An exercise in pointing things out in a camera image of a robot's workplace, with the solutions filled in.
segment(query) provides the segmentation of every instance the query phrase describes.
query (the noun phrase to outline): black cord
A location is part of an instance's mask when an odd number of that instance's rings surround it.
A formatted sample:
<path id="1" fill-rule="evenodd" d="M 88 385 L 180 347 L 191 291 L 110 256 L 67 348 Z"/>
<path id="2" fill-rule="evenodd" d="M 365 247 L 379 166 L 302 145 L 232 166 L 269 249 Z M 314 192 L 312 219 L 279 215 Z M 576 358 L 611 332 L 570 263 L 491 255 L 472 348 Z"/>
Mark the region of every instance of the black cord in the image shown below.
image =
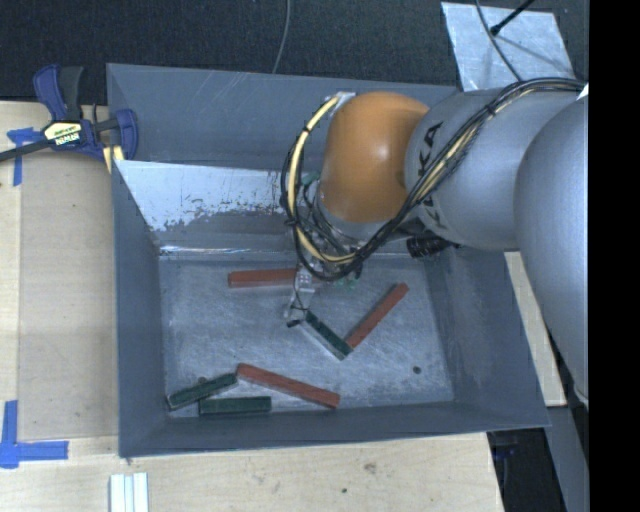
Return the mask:
<path id="1" fill-rule="evenodd" d="M 278 50 L 278 56 L 273 64 L 271 74 L 274 74 L 280 65 L 280 59 L 282 58 L 282 51 L 284 50 L 284 43 L 287 41 L 287 35 L 289 34 L 289 25 L 291 22 L 291 2 L 293 0 L 287 0 L 287 14 L 284 20 L 284 29 L 282 31 L 282 39 L 280 40 L 280 49 Z"/>
<path id="2" fill-rule="evenodd" d="M 509 71 L 511 71 L 511 74 L 516 78 L 516 80 L 518 82 L 522 82 L 522 77 L 518 74 L 518 72 L 515 70 L 515 68 L 511 65 L 511 62 L 509 62 L 509 59 L 507 59 L 505 54 L 502 53 L 502 50 L 498 46 L 498 43 L 496 43 L 496 39 L 495 39 L 495 37 L 493 37 L 493 34 L 491 33 L 491 29 L 489 28 L 489 25 L 487 24 L 487 20 L 484 18 L 484 14 L 482 13 L 482 9 L 480 8 L 480 1 L 479 0 L 475 0 L 475 2 L 476 2 L 476 10 L 478 11 L 478 15 L 480 16 L 480 21 L 482 22 L 482 26 L 484 27 L 484 30 L 487 33 L 487 36 L 489 37 L 489 40 L 491 41 L 491 44 L 493 45 L 493 47 L 498 52 L 498 55 L 500 55 L 500 58 L 502 59 L 502 62 L 504 62 L 506 64 L 506 66 L 509 68 Z"/>
<path id="3" fill-rule="evenodd" d="M 491 27 L 491 35 L 497 36 L 504 27 L 506 27 L 509 23 L 511 23 L 516 17 L 520 16 L 520 13 L 535 1 L 536 0 L 527 0 L 515 11 L 509 14 L 509 16 L 503 19 L 500 23 L 496 23 L 493 27 Z"/>

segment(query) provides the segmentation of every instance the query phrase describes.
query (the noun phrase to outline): green bar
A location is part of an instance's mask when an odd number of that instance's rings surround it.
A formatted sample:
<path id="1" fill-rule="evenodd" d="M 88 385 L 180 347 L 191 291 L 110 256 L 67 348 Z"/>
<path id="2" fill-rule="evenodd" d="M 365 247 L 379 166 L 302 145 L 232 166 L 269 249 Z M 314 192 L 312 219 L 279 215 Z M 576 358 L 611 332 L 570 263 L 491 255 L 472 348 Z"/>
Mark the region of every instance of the green bar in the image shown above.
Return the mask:
<path id="1" fill-rule="evenodd" d="M 247 412 L 269 412 L 270 396 L 249 396 L 243 398 L 214 398 L 200 400 L 200 414 L 238 414 Z"/>
<path id="2" fill-rule="evenodd" d="M 342 360 L 347 357 L 353 349 L 344 341 L 340 336 L 333 332 L 329 326 L 327 326 L 322 320 L 320 320 L 311 311 L 307 311 L 305 317 L 306 322 L 318 333 L 318 338 L 324 347 L 329 350 L 334 356 Z"/>
<path id="3" fill-rule="evenodd" d="M 207 380 L 196 384 L 190 388 L 181 389 L 167 396 L 167 402 L 171 410 L 179 409 L 185 405 L 192 404 L 207 398 L 215 393 L 235 386 L 238 383 L 235 373 L 226 373 L 212 380 Z"/>

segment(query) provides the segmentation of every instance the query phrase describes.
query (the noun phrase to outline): gray tray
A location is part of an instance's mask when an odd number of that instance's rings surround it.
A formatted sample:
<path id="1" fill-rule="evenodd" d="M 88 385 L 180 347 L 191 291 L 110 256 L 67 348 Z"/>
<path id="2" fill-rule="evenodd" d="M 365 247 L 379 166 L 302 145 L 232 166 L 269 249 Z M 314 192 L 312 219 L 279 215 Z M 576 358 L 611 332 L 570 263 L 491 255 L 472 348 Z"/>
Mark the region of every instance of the gray tray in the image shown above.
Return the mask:
<path id="1" fill-rule="evenodd" d="M 277 206 L 274 177 L 281 160 L 277 166 L 275 162 L 284 158 L 305 116 L 324 96 L 335 90 L 392 87 L 434 104 L 452 92 L 423 85 L 247 76 L 109 68 L 109 90 L 116 91 L 110 94 L 110 107 L 133 108 L 140 121 L 143 144 L 137 158 L 155 155 L 162 161 L 121 162 L 112 176 L 120 454 L 371 441 L 547 425 L 500 253 L 448 249 L 435 258 L 414 261 L 401 245 L 391 244 L 367 262 L 353 290 L 321 287 L 312 309 L 340 335 L 347 334 L 391 285 L 406 282 L 410 288 L 341 362 L 304 332 L 286 328 L 282 314 L 290 289 L 227 287 L 232 270 L 295 263 Z M 183 100 L 170 101 L 183 94 L 195 118 L 174 108 Z M 159 103 L 167 105 L 166 112 Z M 279 104 L 292 106 L 281 110 Z M 236 117 L 229 114 L 234 108 L 243 115 L 251 112 L 251 136 L 226 140 L 220 156 L 215 134 L 222 124 L 216 123 L 216 116 L 227 123 L 228 133 L 239 134 L 245 126 L 245 118 L 234 121 Z M 206 118 L 198 117 L 200 111 L 207 112 Z M 260 123 L 276 115 L 277 123 Z M 167 123 L 184 127 L 194 119 L 202 121 L 200 130 L 213 134 L 208 137 L 210 146 L 191 148 L 189 134 L 176 128 L 173 137 L 165 139 L 165 149 L 158 149 L 162 137 L 167 137 L 162 135 Z M 307 170 L 321 162 L 323 137 L 322 131 L 314 132 L 305 155 Z M 252 148 L 264 151 L 252 153 Z M 185 164 L 188 155 L 196 153 L 200 156 L 189 163 L 206 165 Z M 229 155 L 235 166 L 229 165 Z M 252 166 L 257 161 L 264 165 Z M 193 406 L 168 410 L 168 392 L 200 377 L 233 371 L 239 362 L 336 391 L 342 396 L 340 407 L 326 410 L 267 391 L 274 404 L 268 415 L 201 418 Z M 242 384 L 225 396 L 256 393 L 265 390 Z"/>

